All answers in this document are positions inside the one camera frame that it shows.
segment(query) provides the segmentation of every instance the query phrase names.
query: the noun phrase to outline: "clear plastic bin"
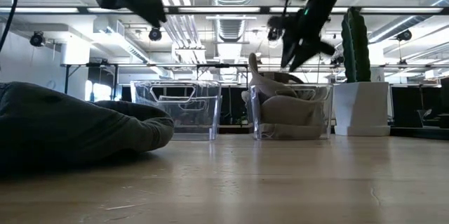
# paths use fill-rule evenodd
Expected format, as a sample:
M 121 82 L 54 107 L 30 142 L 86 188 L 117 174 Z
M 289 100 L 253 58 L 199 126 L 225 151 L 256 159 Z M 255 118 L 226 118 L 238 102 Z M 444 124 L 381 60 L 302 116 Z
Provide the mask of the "clear plastic bin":
M 256 86 L 250 88 L 247 105 L 254 138 L 328 139 L 332 119 L 333 86 L 330 84 L 289 85 L 297 97 L 285 90 L 265 96 Z
M 173 118 L 173 140 L 215 140 L 220 123 L 217 81 L 132 81 L 133 103 L 158 107 Z

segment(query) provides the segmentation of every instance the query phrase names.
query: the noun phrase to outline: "dark gray fabric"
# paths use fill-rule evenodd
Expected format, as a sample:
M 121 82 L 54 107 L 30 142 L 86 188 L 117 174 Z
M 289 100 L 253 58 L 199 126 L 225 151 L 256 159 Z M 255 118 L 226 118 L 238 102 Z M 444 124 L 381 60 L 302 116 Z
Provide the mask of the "dark gray fabric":
M 155 150 L 172 136 L 173 120 L 155 107 L 87 103 L 34 84 L 0 84 L 0 167 L 82 164 L 121 150 Z

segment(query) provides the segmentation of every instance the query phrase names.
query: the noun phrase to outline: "wooden table surface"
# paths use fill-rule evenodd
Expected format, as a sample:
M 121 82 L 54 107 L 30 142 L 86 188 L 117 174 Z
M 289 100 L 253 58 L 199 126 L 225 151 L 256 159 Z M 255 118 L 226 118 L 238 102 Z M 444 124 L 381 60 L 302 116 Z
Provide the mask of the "wooden table surface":
M 134 162 L 3 179 L 0 223 L 449 223 L 449 142 L 171 142 Z

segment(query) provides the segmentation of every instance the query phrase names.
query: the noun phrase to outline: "cactus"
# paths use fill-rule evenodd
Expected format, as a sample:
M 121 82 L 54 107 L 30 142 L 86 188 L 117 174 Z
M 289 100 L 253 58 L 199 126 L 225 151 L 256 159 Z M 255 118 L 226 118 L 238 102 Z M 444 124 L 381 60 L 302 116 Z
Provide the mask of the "cactus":
M 351 7 L 344 14 L 342 38 L 347 83 L 371 81 L 367 30 L 359 9 Z

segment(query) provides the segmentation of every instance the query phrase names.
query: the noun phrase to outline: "black cable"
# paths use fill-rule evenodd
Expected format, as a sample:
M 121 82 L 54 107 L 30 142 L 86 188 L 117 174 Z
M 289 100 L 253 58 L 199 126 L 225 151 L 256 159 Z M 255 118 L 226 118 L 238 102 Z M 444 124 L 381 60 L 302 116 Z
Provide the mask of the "black cable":
M 13 5 L 11 6 L 11 11 L 10 11 L 10 13 L 9 13 L 8 20 L 6 21 L 5 30 L 3 31 L 3 34 L 1 35 L 1 39 L 0 39 L 0 52 L 1 52 L 1 49 L 3 48 L 3 45 L 5 44 L 6 36 L 7 36 L 8 33 L 9 33 L 9 29 L 11 28 L 11 23 L 13 22 L 13 17 L 14 17 L 15 9 L 17 8 L 18 2 L 19 2 L 19 0 L 13 0 Z

